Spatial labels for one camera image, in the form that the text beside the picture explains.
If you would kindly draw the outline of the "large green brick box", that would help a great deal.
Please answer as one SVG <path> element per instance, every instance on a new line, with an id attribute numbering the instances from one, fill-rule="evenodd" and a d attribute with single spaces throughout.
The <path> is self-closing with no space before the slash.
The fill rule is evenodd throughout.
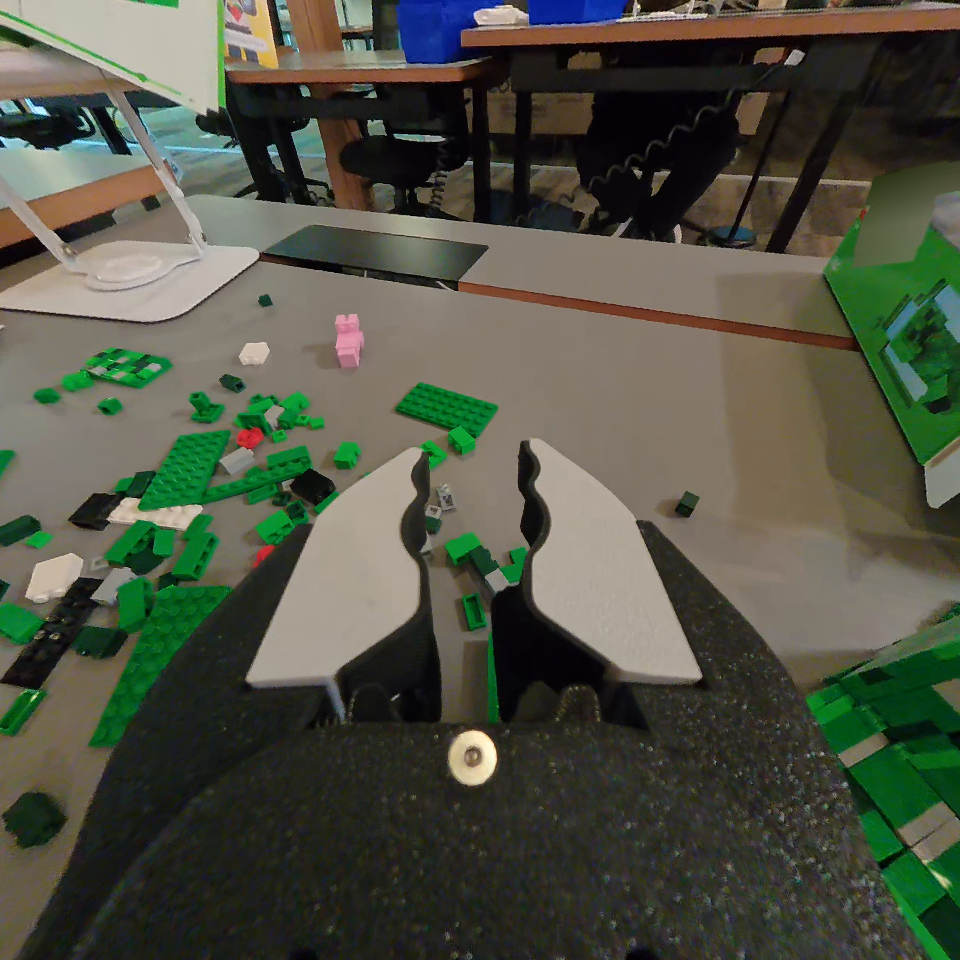
<path id="1" fill-rule="evenodd" d="M 910 928 L 931 959 L 959 959 L 959 603 L 809 707 Z"/>

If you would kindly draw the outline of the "white book stand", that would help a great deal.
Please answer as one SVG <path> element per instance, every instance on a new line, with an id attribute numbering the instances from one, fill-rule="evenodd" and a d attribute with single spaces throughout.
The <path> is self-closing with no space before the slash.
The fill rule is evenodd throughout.
<path id="1" fill-rule="evenodd" d="M 184 190 L 166 165 L 128 90 L 146 80 L 121 77 L 51 48 L 2 43 L 2 100 L 105 93 L 125 116 L 164 190 L 187 224 L 188 244 L 110 242 L 77 253 L 2 178 L 12 214 L 58 260 L 58 266 L 2 294 L 2 309 L 152 325 L 184 317 L 242 276 L 260 258 L 250 247 L 211 247 Z"/>

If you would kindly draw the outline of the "black studded plate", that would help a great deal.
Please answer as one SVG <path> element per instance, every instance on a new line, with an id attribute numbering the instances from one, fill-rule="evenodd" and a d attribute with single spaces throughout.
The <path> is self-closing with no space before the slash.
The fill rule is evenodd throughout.
<path id="1" fill-rule="evenodd" d="M 4 686 L 43 689 L 99 608 L 102 580 L 79 578 L 2 678 Z"/>

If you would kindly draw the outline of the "white studded plate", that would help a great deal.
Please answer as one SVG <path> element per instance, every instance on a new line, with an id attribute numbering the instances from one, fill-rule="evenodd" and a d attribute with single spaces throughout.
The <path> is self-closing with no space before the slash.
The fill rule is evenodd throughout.
<path id="1" fill-rule="evenodd" d="M 123 498 L 120 505 L 110 513 L 108 523 L 120 526 L 133 526 L 139 521 L 157 524 L 157 528 L 187 532 L 193 521 L 205 513 L 201 505 L 187 505 L 164 510 L 143 511 L 141 500 Z"/>

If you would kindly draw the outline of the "pile of green bricks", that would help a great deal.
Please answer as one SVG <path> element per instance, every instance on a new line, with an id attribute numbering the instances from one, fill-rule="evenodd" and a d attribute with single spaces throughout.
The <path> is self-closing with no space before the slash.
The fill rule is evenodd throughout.
<path id="1" fill-rule="evenodd" d="M 246 428 L 260 428 L 265 425 L 267 421 L 255 423 L 249 420 Z M 306 446 L 273 452 L 267 462 L 257 466 L 254 451 L 237 448 L 226 456 L 223 466 L 226 470 L 234 470 L 237 474 L 236 480 L 241 480 L 250 475 L 255 467 L 267 470 L 280 462 L 298 457 L 311 457 Z M 138 479 L 128 479 L 115 493 L 125 493 L 126 498 L 141 500 L 156 475 L 148 472 L 139 474 Z M 314 515 L 319 516 L 324 513 L 340 495 L 337 490 L 334 497 L 314 508 L 296 498 L 290 487 L 291 482 L 286 482 L 246 495 L 250 503 L 272 500 L 277 506 L 277 511 L 257 528 L 264 546 L 281 546 L 295 529 L 308 526 Z M 121 539 L 117 541 L 97 565 L 86 562 L 82 577 L 99 578 L 104 583 L 94 595 L 99 608 L 69 652 L 99 660 L 113 658 L 130 635 L 144 630 L 161 591 L 169 586 L 197 586 L 206 575 L 210 562 L 219 547 L 219 539 L 211 532 L 210 524 L 211 516 L 206 513 L 198 516 L 187 532 L 162 529 L 154 523 L 139 521 L 126 528 Z M 55 609 L 41 617 L 24 606 L 4 603 L 2 639 L 19 645 L 20 655 Z M 2 697 L 2 735 L 14 738 L 22 733 L 24 727 L 37 714 L 48 691 L 46 688 L 30 691 L 4 684 L 2 691 L 10 691 L 10 697 Z"/>

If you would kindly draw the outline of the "large green studded plate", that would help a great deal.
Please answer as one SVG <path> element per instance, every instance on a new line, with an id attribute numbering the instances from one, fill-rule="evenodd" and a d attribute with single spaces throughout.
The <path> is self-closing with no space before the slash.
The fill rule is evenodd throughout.
<path id="1" fill-rule="evenodd" d="M 231 586 L 169 586 L 157 595 L 151 619 L 89 741 L 90 748 L 118 746 L 175 655 L 232 593 Z"/>

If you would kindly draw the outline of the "wooden edged table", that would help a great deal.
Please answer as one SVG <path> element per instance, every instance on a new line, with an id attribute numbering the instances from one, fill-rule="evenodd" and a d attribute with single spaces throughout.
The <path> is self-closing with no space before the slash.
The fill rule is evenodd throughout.
<path id="1" fill-rule="evenodd" d="M 742 92 L 828 93 L 835 106 L 814 141 L 797 185 L 766 247 L 786 253 L 841 134 L 868 90 L 882 46 L 900 35 L 957 35 L 954 4 L 910 4 L 840 10 L 729 13 L 708 18 L 639 18 L 585 25 L 477 28 L 463 33 L 468 51 L 499 54 L 517 97 L 513 216 L 530 209 L 533 95 Z M 650 56 L 657 44 L 714 43 L 737 54 L 729 66 L 570 67 L 579 52 Z"/>
<path id="2" fill-rule="evenodd" d="M 357 85 L 425 92 L 455 87 L 471 92 L 471 155 L 474 167 L 474 221 L 492 222 L 489 90 L 508 75 L 494 57 L 468 59 L 450 66 L 412 66 L 404 52 L 296 52 L 285 51 L 278 69 L 229 61 L 226 66 L 228 113 L 246 149 L 249 164 L 262 160 L 267 136 L 255 123 L 277 119 L 317 121 L 324 141 L 335 204 L 340 209 L 371 211 L 366 181 L 340 167 L 344 147 L 360 137 L 360 119 L 410 119 L 420 123 L 425 108 L 399 103 L 345 101 L 339 93 Z"/>

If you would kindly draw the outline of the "grey desk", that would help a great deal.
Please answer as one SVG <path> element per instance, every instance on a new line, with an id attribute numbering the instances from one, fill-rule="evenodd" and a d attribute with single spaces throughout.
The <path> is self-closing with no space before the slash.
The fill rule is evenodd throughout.
<path id="1" fill-rule="evenodd" d="M 259 296 L 275 306 L 262 309 Z M 339 364 L 357 314 L 361 366 Z M 317 470 L 345 492 L 407 449 L 430 464 L 424 599 L 344 689 L 247 673 L 311 534 L 252 568 L 259 513 L 210 506 L 210 580 L 234 593 L 105 755 L 113 661 L 68 655 L 19 738 L 59 836 L 2 835 L 2 950 L 20 959 L 925 959 L 871 856 L 846 774 L 779 655 L 879 650 L 959 596 L 959 511 L 921 470 L 859 353 L 259 260 L 184 317 L 2 309 L 2 523 L 105 557 L 69 515 L 195 435 L 188 395 L 237 371 L 303 392 Z M 242 366 L 267 341 L 264 366 Z M 108 348 L 169 358 L 146 389 L 63 379 Z M 420 382 L 499 405 L 479 439 L 396 413 Z M 33 399 L 53 387 L 63 402 Z M 125 410 L 102 415 L 117 397 Z M 521 448 L 543 439 L 637 518 L 703 668 L 606 679 L 535 616 L 543 519 Z M 685 492 L 701 497 L 690 519 Z"/>

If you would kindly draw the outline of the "yellow printed box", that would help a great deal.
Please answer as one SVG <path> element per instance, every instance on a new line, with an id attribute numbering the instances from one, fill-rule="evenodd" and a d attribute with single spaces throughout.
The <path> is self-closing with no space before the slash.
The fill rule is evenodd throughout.
<path id="1" fill-rule="evenodd" d="M 272 2 L 223 2 L 226 59 L 280 67 Z"/>

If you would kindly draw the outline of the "black desk panel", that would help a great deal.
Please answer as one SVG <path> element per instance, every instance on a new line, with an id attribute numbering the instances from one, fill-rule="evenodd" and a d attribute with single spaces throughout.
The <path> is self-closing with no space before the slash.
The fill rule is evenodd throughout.
<path id="1" fill-rule="evenodd" d="M 306 270 L 458 286 L 487 252 L 482 244 L 309 226 L 265 250 L 262 258 Z"/>

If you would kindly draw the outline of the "grey table with wooden edge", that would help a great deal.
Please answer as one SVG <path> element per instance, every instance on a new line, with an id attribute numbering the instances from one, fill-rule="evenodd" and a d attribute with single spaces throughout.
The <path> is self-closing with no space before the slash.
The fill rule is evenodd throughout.
<path id="1" fill-rule="evenodd" d="M 4 149 L 2 175 L 66 239 L 107 230 L 117 211 L 166 195 L 144 155 Z"/>

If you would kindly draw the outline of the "instruction booklet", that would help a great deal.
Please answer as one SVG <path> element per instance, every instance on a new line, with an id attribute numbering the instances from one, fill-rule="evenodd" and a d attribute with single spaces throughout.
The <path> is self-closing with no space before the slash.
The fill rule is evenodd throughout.
<path id="1" fill-rule="evenodd" d="M 2 26 L 198 115 L 226 106 L 224 2 L 2 2 Z"/>

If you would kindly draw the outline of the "narrow green studded plate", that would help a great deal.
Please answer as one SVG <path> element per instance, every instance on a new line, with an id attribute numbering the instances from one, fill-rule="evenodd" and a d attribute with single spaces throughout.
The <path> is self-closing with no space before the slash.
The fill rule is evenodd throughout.
<path id="1" fill-rule="evenodd" d="M 280 462 L 267 470 L 255 467 L 250 475 L 231 484 L 221 484 L 210 487 L 200 500 L 200 505 L 208 506 L 218 501 L 231 500 L 236 497 L 249 495 L 255 490 L 267 487 L 278 487 L 286 482 L 293 482 L 299 475 L 312 469 L 311 457 L 298 457 Z"/>

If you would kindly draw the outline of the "checkered green brick plate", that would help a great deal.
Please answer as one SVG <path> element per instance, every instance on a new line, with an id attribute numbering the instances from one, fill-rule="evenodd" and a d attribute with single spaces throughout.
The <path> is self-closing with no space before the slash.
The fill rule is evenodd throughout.
<path id="1" fill-rule="evenodd" d="M 131 389 L 146 389 L 174 369 L 169 358 L 126 348 L 108 348 L 86 361 L 90 377 Z"/>

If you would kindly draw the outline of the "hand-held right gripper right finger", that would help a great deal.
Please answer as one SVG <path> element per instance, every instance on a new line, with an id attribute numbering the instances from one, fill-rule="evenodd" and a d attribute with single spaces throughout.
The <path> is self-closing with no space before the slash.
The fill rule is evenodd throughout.
<path id="1" fill-rule="evenodd" d="M 601 676 L 639 684 L 699 684 L 703 668 L 632 511 L 543 439 L 521 448 L 523 495 L 535 518 L 523 590 Z"/>

